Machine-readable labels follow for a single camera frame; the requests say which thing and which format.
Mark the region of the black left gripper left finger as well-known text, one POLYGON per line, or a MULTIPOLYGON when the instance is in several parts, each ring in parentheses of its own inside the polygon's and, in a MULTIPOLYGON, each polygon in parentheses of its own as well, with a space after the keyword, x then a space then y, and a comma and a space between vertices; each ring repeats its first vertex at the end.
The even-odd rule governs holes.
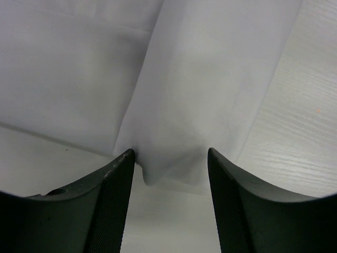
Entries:
POLYGON ((1 252, 120 252, 135 166, 132 149, 46 195, 1 193, 1 252))

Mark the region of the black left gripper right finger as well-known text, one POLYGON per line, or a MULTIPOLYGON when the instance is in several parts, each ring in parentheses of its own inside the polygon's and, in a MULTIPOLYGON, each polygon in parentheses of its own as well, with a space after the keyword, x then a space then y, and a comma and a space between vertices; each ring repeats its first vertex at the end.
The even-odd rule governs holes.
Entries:
POLYGON ((336 195, 272 185, 210 148, 207 168, 221 252, 336 252, 336 195))

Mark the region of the white t shirt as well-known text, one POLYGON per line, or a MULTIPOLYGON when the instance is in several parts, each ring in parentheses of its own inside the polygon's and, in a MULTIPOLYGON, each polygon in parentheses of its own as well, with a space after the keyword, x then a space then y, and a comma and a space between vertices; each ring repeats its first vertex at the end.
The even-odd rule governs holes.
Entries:
POLYGON ((1 1, 1 190, 44 194, 132 148, 146 184, 240 156, 301 1, 1 1))

